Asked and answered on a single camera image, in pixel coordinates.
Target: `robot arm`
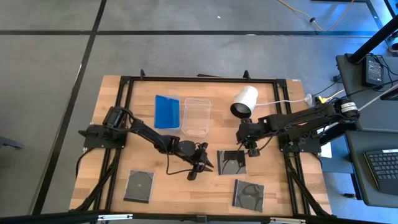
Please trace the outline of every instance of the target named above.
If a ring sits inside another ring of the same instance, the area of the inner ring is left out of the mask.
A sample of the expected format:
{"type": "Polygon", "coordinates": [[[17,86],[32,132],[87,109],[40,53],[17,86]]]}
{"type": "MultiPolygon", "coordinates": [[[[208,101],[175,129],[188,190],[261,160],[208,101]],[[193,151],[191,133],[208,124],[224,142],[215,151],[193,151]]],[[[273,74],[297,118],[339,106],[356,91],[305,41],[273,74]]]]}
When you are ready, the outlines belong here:
{"type": "Polygon", "coordinates": [[[131,111],[119,106],[110,107],[103,125],[90,125],[86,131],[80,131],[80,134],[84,135],[86,140],[90,137],[99,139],[102,147],[108,147],[109,144],[123,140],[124,145],[127,132],[148,140],[162,154],[176,155],[190,163],[193,168],[188,175],[188,180],[195,180],[198,172],[212,171],[206,166],[214,167],[207,158],[208,144],[206,142],[180,141],[177,136],[161,135],[144,124],[142,120],[134,117],[131,111]],[[126,121],[131,123],[129,128],[123,128],[126,126],[126,121]]]}
{"type": "MultiPolygon", "coordinates": [[[[319,145],[318,129],[335,122],[352,124],[358,118],[359,112],[355,103],[339,99],[292,114],[271,114],[259,118],[257,123],[242,119],[236,139],[246,149],[256,150],[256,141],[279,136],[294,146],[290,147],[290,152],[312,152],[311,150],[319,148],[316,147],[319,145]]],[[[258,156],[259,153],[249,152],[249,155],[258,156]]]]}

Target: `yellow cable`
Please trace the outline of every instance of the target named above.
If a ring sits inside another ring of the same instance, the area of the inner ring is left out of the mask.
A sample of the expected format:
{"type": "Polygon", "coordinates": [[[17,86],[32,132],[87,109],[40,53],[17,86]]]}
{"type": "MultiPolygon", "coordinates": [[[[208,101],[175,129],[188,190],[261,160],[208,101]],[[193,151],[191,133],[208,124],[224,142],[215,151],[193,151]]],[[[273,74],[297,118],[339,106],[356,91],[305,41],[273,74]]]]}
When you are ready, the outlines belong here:
{"type": "MultiPolygon", "coordinates": [[[[278,0],[280,3],[284,4],[286,7],[288,7],[289,9],[296,11],[296,12],[300,12],[306,16],[308,16],[310,19],[312,19],[313,17],[308,15],[306,12],[303,12],[301,10],[295,9],[292,6],[288,5],[287,3],[283,2],[282,0],[278,0]]],[[[348,7],[346,8],[346,10],[342,13],[342,15],[340,16],[340,18],[338,18],[338,20],[333,24],[333,26],[331,26],[329,29],[322,29],[322,27],[320,27],[316,21],[313,21],[313,23],[318,27],[318,29],[322,30],[322,31],[329,31],[333,28],[335,28],[335,26],[340,22],[341,18],[343,18],[343,16],[348,12],[348,9],[353,5],[354,0],[351,0],[350,4],[348,5],[348,7]]]]}
{"type": "Polygon", "coordinates": [[[337,93],[333,94],[332,96],[330,96],[330,97],[326,98],[326,100],[330,100],[330,99],[332,99],[333,97],[335,97],[337,94],[341,93],[342,91],[344,91],[344,90],[340,90],[340,91],[338,91],[337,93]]]}
{"type": "Polygon", "coordinates": [[[318,99],[319,99],[319,101],[320,101],[321,103],[326,103],[328,100],[332,99],[333,97],[335,97],[337,94],[341,93],[342,91],[344,91],[344,90],[340,90],[340,91],[338,91],[337,93],[331,95],[331,96],[328,97],[328,98],[324,98],[324,97],[322,97],[322,96],[318,96],[318,99]]]}

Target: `cd case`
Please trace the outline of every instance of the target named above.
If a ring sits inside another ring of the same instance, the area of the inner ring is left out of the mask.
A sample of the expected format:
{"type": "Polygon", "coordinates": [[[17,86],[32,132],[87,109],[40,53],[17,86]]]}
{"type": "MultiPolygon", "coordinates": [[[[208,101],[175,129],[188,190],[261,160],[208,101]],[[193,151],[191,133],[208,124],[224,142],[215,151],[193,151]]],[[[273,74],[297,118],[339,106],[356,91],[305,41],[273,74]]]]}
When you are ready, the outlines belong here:
{"type": "Polygon", "coordinates": [[[218,175],[247,174],[244,151],[217,151],[218,175]]]}
{"type": "Polygon", "coordinates": [[[155,174],[153,172],[131,170],[123,200],[149,203],[154,177],[155,174]]]}
{"type": "Polygon", "coordinates": [[[235,180],[232,206],[262,213],[264,192],[264,185],[235,180]]]}

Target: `plug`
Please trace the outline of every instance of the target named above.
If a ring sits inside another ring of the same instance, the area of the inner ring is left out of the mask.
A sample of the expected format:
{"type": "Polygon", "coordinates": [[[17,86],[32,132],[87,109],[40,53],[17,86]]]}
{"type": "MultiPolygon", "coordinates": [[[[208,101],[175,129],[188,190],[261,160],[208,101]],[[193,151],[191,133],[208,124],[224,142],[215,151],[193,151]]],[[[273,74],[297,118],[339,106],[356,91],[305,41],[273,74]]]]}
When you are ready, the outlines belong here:
{"type": "Polygon", "coordinates": [[[311,94],[307,94],[307,95],[305,96],[305,98],[304,98],[304,102],[306,102],[307,105],[308,105],[309,107],[311,107],[311,106],[312,106],[312,95],[311,95],[311,94]]]}

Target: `power adapter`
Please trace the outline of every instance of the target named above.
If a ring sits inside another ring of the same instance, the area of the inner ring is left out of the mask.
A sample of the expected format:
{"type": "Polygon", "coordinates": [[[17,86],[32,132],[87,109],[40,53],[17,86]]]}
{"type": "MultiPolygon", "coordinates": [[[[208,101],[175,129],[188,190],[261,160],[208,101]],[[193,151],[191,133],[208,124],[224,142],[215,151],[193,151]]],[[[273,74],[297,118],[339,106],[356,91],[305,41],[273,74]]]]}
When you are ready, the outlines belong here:
{"type": "Polygon", "coordinates": [[[372,56],[366,56],[362,61],[362,85],[374,87],[384,84],[383,67],[372,56]]]}

